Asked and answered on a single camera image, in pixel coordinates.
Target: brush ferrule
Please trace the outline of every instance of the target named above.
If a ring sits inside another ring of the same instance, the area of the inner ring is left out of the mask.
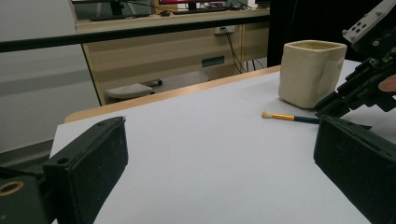
[[[273,119],[286,119],[286,120],[294,120],[293,115],[284,115],[284,114],[273,114]]]

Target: brush handle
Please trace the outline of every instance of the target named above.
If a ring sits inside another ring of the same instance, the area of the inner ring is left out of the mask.
[[[299,117],[299,116],[294,116],[294,121],[299,121],[299,122],[304,122],[304,123],[319,124],[319,119],[307,118],[307,117]]]

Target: beige ceramic cup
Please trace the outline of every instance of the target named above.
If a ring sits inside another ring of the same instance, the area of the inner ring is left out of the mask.
[[[318,40],[285,44],[279,97],[300,108],[313,108],[335,90],[347,45]]]

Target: wooden table edge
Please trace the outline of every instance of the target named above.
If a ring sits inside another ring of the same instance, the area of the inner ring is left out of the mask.
[[[236,81],[240,81],[240,80],[244,80],[244,79],[248,79],[248,78],[252,78],[252,77],[268,75],[268,74],[271,74],[274,72],[278,72],[279,70],[280,70],[280,65],[274,66],[274,67],[269,67],[269,68],[264,68],[261,70],[248,72],[248,73],[244,73],[244,74],[236,75],[236,76],[232,76],[232,77],[220,78],[220,79],[216,79],[216,80],[212,80],[212,81],[208,81],[208,82],[204,82],[204,83],[200,83],[200,84],[196,84],[196,85],[192,85],[192,86],[188,86],[188,87],[183,87],[183,88],[179,88],[179,89],[175,89],[175,90],[171,90],[171,91],[164,91],[164,92],[160,92],[160,93],[156,93],[156,94],[152,94],[152,95],[148,95],[148,96],[144,96],[144,97],[139,97],[139,98],[128,100],[128,101],[123,101],[123,102],[112,104],[112,105],[104,105],[104,106],[99,106],[99,107],[95,107],[95,108],[91,108],[91,109],[87,109],[87,110],[82,110],[82,111],[78,111],[78,112],[70,114],[69,116],[67,116],[64,119],[64,122],[65,123],[73,122],[73,121],[77,121],[77,120],[81,120],[81,119],[87,119],[87,118],[91,118],[91,117],[95,117],[95,116],[100,116],[100,115],[116,112],[119,110],[131,108],[131,107],[135,107],[135,106],[139,106],[139,105],[146,105],[146,104],[150,104],[153,102],[157,102],[157,101],[161,101],[161,100],[165,100],[165,99],[169,99],[172,97],[185,95],[185,94],[189,94],[189,93],[193,93],[193,92],[197,92],[197,91],[203,91],[206,89],[210,89],[213,87],[233,83]]]

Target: brush bristles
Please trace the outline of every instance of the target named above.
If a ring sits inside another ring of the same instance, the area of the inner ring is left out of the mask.
[[[264,111],[262,111],[262,117],[264,119],[271,119],[272,118],[272,114],[264,110]]]

